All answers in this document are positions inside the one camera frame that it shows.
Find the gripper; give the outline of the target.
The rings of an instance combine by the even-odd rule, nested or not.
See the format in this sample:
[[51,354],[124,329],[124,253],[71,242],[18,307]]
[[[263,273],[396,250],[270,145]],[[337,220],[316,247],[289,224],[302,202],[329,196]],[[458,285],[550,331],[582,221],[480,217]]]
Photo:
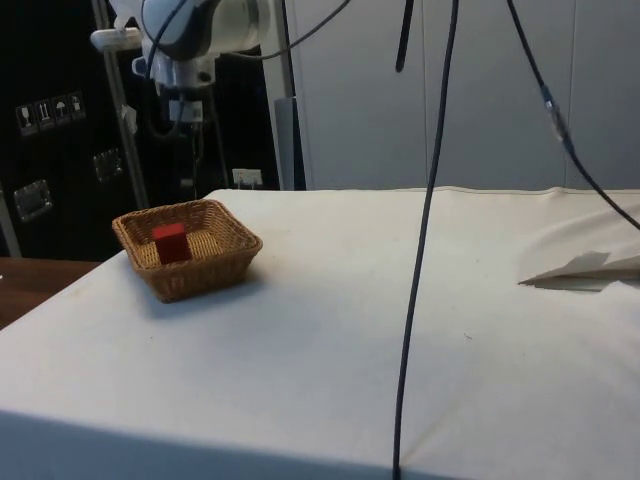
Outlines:
[[202,90],[165,90],[162,93],[162,118],[179,123],[203,123],[204,99]]

